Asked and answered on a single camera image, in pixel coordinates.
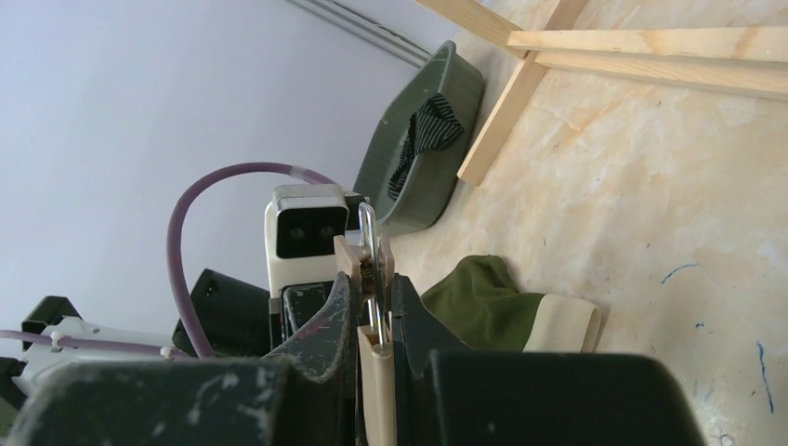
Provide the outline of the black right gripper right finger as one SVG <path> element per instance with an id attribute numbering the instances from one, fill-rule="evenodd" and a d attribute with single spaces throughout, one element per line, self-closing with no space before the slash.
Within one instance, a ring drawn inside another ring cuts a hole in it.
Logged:
<path id="1" fill-rule="evenodd" d="M 400 445 L 701 445 L 676 379 L 630 354 L 473 350 L 392 283 Z"/>

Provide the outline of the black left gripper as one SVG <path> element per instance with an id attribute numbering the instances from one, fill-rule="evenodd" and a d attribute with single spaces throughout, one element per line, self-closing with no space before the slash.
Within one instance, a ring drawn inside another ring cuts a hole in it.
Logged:
<path id="1" fill-rule="evenodd" d="M 332 282 L 293 284 L 269 299 L 269 351 L 292 336 L 302 339 L 327 329 L 324 317 L 311 320 L 324 307 L 332 287 Z"/>

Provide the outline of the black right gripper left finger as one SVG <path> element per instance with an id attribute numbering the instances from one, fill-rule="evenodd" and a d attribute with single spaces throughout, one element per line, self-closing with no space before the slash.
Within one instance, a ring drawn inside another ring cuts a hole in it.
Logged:
<path id="1" fill-rule="evenodd" d="M 23 406 L 10 445 L 344 445 L 359 292 L 339 273 L 324 306 L 261 358 L 86 362 Z"/>

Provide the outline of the green underwear with cream waistband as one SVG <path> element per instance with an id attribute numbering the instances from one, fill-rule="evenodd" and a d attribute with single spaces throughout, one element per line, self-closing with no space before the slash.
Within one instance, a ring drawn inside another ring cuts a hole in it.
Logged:
<path id="1" fill-rule="evenodd" d="M 452 334 L 479 350 L 590 353 L 601 328 L 597 305 L 520 290 L 500 256 L 462 258 L 421 298 Z"/>

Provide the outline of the beige clip hanger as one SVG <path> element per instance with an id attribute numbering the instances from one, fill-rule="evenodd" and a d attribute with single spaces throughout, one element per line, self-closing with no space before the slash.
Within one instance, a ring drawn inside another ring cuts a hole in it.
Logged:
<path id="1" fill-rule="evenodd" d="M 397 443 L 393 341 L 391 340 L 390 283 L 394 259 L 388 238 L 377 234 L 373 207 L 358 205 L 361 243 L 334 239 L 338 270 L 350 278 L 360 299 L 353 305 L 356 336 L 356 414 L 360 445 Z"/>

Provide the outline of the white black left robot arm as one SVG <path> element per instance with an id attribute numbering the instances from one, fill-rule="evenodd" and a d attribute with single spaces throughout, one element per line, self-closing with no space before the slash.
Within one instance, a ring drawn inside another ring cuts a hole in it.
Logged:
<path id="1" fill-rule="evenodd" d="M 269 313 L 270 293 L 264 288 L 205 269 L 192 288 L 190 299 L 204 332 L 219 357 L 262 357 L 297 332 L 324 305 L 333 283 L 308 282 L 283 288 L 279 313 Z M 138 361 L 170 347 L 193 356 L 195 351 L 181 323 L 171 335 L 124 331 L 85 321 L 64 296 L 46 296 L 21 324 L 27 335 L 54 332 L 86 339 L 148 347 L 146 352 L 117 348 L 68 347 L 47 350 L 23 341 L 24 356 L 1 360 L 1 429 L 13 425 L 27 397 L 48 375 L 78 361 Z"/>

